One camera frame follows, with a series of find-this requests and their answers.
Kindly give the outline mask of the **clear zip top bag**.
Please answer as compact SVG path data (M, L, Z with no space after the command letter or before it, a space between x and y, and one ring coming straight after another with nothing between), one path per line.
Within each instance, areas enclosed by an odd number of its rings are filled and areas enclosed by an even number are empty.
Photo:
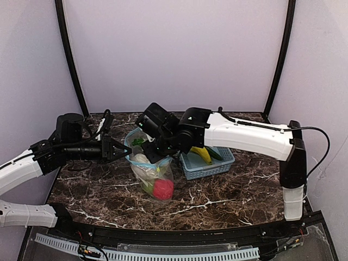
M125 137L125 145L132 149L132 153L126 159L141 189L154 200L168 203L174 192L172 158L165 157L154 164L150 163L141 147L145 141L147 135L140 128L130 131Z

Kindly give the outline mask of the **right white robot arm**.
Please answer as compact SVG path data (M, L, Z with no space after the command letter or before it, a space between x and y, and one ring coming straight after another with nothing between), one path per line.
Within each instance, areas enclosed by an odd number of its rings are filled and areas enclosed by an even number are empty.
M318 127L302 127L297 121L272 125L227 116L217 111L191 107L181 118L151 103L135 124L149 140L141 147L151 163L192 147L226 147L263 154L279 161L279 182L283 188L284 218L298 221L303 216L307 179L307 152L303 130L327 133Z

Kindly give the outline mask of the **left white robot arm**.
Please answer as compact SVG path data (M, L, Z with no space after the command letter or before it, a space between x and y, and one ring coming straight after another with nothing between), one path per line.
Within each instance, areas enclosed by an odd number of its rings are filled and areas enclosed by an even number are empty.
M85 124L83 115L68 113L57 118L52 135L29 147L1 166L1 194L67 164L68 161L112 163L131 154L131 148L109 134L113 121L106 110L96 132ZM72 220L60 203L45 205L15 204L1 201L1 227L59 227Z

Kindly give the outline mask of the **white cauliflower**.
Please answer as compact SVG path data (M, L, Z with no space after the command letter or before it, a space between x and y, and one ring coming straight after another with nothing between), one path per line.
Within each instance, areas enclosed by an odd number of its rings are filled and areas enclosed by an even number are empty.
M142 153L134 155L131 161L135 177L143 183L144 187L153 188L155 181L160 178L159 168L152 165Z

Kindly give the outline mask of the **green cucumber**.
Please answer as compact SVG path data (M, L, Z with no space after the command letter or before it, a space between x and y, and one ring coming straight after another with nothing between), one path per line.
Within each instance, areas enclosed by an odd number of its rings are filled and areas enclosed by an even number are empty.
M216 160L222 161L223 158L220 156L217 152L215 152L212 148L206 147L207 152L209 153L211 158L214 158Z

